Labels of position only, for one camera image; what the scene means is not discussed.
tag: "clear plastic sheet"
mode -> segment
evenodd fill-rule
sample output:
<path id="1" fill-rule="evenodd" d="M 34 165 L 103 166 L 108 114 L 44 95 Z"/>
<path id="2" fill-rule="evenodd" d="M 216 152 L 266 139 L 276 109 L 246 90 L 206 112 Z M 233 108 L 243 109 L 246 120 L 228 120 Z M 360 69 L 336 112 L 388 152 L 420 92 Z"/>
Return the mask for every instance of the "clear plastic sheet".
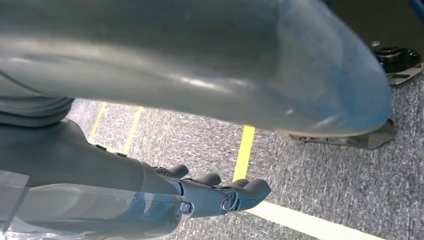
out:
<path id="1" fill-rule="evenodd" d="M 2 232 L 10 224 L 28 178 L 26 175 L 0 170 L 0 240 Z"/>
<path id="2" fill-rule="evenodd" d="M 53 184 L 31 188 L 4 235 L 8 239 L 150 239 L 188 216 L 178 195 Z"/>
<path id="3" fill-rule="evenodd" d="M 40 1 L 43 16 L 9 2 L 1 70 L 41 93 L 321 137 L 372 132 L 391 113 L 368 43 L 321 0 Z"/>

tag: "metal bracket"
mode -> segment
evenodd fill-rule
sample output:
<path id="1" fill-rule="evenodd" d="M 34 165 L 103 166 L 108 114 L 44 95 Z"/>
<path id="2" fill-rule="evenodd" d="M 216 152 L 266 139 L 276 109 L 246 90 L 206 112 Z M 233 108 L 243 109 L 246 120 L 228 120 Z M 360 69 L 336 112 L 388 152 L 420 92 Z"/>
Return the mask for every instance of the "metal bracket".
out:
<path id="1" fill-rule="evenodd" d="M 380 147 L 395 136 L 395 124 L 393 120 L 388 119 L 379 129 L 368 134 L 346 137 L 312 137 L 289 135 L 296 142 L 303 143 L 320 143 L 320 144 L 335 144 L 361 149 L 375 149 Z"/>
<path id="2" fill-rule="evenodd" d="M 392 86 L 401 85 L 421 73 L 423 71 L 423 66 L 423 63 L 418 63 L 405 71 L 387 74 L 388 82 Z"/>

